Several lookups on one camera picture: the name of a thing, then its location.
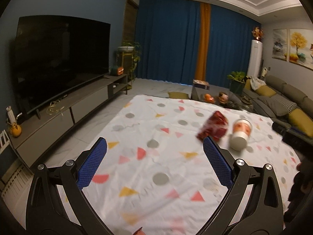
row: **houndstooth pillow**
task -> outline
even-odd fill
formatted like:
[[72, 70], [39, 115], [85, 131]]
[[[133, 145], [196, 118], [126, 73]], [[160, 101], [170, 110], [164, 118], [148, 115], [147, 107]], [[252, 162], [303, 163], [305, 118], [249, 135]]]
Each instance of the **houndstooth pillow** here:
[[290, 101], [290, 100], [286, 99], [285, 97], [280, 96], [278, 94], [273, 95], [271, 97], [271, 99], [279, 102], [281, 105], [283, 105], [285, 108], [287, 108], [289, 110], [289, 113], [297, 108], [297, 104], [295, 102], [292, 102], [292, 101]]

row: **cardboard box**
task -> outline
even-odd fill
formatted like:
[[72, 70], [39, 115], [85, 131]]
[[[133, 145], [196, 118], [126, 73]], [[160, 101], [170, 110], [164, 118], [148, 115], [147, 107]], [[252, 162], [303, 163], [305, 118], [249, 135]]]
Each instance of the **cardboard box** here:
[[202, 81], [202, 80], [193, 80], [193, 86], [198, 88], [203, 88], [206, 90], [210, 89], [209, 82]]

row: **orange curtain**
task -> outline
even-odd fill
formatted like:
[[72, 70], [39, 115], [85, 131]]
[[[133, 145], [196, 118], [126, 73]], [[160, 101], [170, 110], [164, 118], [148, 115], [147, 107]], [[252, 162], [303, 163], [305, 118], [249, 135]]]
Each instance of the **orange curtain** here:
[[195, 79], [205, 81], [205, 69], [207, 66], [207, 55], [210, 37], [211, 5], [200, 3], [200, 39], [198, 48], [198, 59], [196, 66]]

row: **white cup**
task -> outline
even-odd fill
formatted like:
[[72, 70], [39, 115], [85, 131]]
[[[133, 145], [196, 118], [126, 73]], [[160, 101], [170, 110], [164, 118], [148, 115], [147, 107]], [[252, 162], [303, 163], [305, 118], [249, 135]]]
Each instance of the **white cup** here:
[[230, 147], [236, 151], [243, 150], [248, 143], [252, 131], [252, 124], [246, 119], [238, 119], [233, 125], [233, 135]]

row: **dark green planter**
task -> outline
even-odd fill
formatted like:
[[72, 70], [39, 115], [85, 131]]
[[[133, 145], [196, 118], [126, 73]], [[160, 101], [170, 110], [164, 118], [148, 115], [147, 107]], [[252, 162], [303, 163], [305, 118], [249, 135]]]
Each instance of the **dark green planter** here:
[[244, 87], [245, 87], [245, 83], [239, 82], [236, 80], [231, 80], [229, 90], [234, 94], [241, 95]]

